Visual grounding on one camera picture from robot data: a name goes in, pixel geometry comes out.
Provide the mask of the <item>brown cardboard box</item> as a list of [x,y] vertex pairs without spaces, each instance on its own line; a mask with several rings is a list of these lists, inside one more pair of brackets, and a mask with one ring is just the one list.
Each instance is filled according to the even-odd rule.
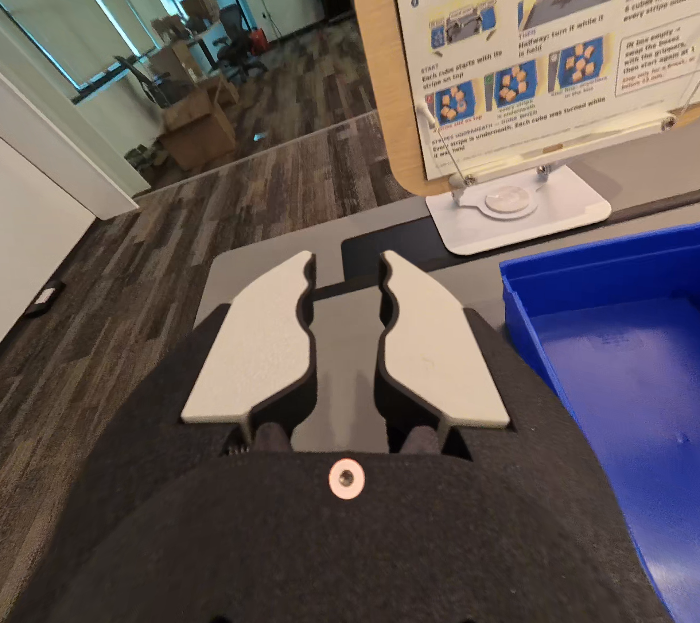
[[221,106],[220,88],[196,89],[162,110],[159,142],[184,172],[231,154],[234,128]]
[[196,85],[205,72],[193,56],[188,42],[177,40],[152,54],[148,67],[154,76],[168,75],[173,81]]
[[220,6],[217,0],[182,0],[182,10],[189,20],[196,23],[215,24],[220,21]]

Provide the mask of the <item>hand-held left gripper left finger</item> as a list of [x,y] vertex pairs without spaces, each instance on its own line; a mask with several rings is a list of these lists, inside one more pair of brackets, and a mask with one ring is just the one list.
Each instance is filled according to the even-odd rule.
[[318,400],[312,293],[316,256],[301,251],[232,299],[180,420],[231,425],[249,444],[275,431],[291,442]]

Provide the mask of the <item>instruction sheet on clipboard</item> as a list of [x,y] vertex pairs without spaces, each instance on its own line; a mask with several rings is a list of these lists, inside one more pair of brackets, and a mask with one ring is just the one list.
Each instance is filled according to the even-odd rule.
[[425,176],[396,0],[354,3],[393,177],[415,196],[446,193],[447,176],[433,181]]

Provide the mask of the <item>black mesh office chair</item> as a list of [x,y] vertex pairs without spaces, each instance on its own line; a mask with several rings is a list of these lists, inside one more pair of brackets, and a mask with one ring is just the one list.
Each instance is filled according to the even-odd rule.
[[239,5],[233,4],[220,9],[219,16],[225,36],[215,39],[216,66],[227,80],[240,79],[245,83],[252,70],[262,73],[268,67],[253,55],[253,41],[243,27],[244,15]]

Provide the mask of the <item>blue plastic bin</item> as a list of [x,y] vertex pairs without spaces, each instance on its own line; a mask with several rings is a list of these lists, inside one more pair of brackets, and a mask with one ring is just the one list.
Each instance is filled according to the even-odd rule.
[[505,324],[595,452],[646,574],[699,621],[699,224],[500,264]]

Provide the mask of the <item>small black floor device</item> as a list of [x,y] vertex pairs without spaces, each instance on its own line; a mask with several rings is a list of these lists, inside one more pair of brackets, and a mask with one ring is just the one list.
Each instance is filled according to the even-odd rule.
[[62,292],[65,290],[66,284],[59,279],[49,280],[34,298],[32,303],[26,308],[23,313],[24,318],[36,318],[47,313]]

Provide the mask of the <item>printed instruction sheet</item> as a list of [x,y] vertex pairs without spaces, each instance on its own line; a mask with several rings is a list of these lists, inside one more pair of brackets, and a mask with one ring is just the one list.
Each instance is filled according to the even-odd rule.
[[699,0],[396,0],[429,181],[699,104]]

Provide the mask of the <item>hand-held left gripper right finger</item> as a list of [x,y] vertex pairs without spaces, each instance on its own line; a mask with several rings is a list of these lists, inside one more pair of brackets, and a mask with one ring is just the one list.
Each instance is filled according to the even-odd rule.
[[512,421],[468,321],[441,283],[394,251],[380,254],[374,404],[390,449],[427,427],[438,449],[459,429],[506,430]]

